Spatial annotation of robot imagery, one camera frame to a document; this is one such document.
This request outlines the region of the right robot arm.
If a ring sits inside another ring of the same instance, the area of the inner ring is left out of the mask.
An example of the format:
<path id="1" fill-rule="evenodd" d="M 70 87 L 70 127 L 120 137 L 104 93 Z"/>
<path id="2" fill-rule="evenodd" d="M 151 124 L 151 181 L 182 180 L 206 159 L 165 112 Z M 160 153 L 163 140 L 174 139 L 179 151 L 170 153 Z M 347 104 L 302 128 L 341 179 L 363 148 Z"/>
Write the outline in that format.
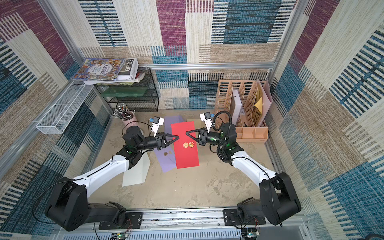
<path id="1" fill-rule="evenodd" d="M 201 146 L 216 145 L 216 153 L 222 162 L 240 170 L 258 185 L 259 199 L 248 198 L 237 205 L 237 215 L 241 222 L 265 218 L 277 226 L 302 210 L 289 175 L 269 170 L 247 154 L 237 143 L 234 125 L 225 123 L 216 132 L 206 128 L 191 130 L 186 135 Z"/>

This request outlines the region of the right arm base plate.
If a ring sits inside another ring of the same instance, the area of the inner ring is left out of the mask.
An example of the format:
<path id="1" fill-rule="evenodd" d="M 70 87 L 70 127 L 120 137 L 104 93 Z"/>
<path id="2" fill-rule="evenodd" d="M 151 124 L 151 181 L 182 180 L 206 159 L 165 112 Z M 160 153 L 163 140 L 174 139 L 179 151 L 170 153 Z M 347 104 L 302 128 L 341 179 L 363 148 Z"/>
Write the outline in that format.
<path id="1" fill-rule="evenodd" d="M 240 214 L 237 209 L 224 209 L 223 217 L 225 226 L 255 226 L 256 223 L 258 223 L 259 225 L 266 224 L 266 219 L 264 217 L 245 217 L 244 214 Z"/>

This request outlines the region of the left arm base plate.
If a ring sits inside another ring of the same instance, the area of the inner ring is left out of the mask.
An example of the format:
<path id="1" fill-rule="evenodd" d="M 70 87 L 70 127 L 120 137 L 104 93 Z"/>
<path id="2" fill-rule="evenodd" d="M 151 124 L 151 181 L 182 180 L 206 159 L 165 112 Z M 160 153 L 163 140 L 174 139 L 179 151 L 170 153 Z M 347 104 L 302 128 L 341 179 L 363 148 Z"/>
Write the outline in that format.
<path id="1" fill-rule="evenodd" d="M 126 212 L 126 218 L 121 225 L 112 222 L 100 222 L 98 230 L 127 230 L 140 229 L 143 212 Z"/>

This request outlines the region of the red envelope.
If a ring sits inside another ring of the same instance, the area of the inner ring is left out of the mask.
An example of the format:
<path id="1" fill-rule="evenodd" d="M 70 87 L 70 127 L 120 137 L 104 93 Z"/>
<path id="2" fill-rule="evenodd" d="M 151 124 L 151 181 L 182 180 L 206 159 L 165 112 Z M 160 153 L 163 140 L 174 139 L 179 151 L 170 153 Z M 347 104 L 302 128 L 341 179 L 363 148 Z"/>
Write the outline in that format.
<path id="1" fill-rule="evenodd" d="M 172 134 L 179 136 L 173 143 L 177 169 L 198 167 L 200 165 L 197 142 L 190 138 L 186 132 L 195 130 L 194 122 L 171 124 Z"/>

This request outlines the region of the white envelope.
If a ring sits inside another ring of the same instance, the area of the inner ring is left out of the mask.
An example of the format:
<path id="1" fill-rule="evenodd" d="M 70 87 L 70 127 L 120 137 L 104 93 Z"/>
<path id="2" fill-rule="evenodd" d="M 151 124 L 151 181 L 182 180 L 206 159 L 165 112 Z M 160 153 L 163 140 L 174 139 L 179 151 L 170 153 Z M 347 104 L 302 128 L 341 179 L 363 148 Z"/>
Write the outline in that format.
<path id="1" fill-rule="evenodd" d="M 133 168 L 124 172 L 122 187 L 144 183 L 146 181 L 150 164 L 150 158 L 148 154 L 145 153 Z"/>

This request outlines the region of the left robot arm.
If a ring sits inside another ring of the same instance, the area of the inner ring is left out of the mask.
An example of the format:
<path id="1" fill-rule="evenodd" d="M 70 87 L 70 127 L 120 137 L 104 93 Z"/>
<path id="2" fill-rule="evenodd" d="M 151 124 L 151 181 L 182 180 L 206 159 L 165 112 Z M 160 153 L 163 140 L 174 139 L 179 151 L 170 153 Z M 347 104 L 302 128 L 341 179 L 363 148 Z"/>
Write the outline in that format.
<path id="1" fill-rule="evenodd" d="M 123 134 L 125 145 L 110 160 L 74 179 L 62 178 L 53 187 L 45 216 L 70 232 L 85 223 L 106 222 L 123 228 L 127 225 L 126 208 L 116 202 L 90 203 L 88 198 L 119 174 L 132 169 L 143 154 L 164 149 L 179 136 L 159 133 L 145 137 L 138 126 Z"/>

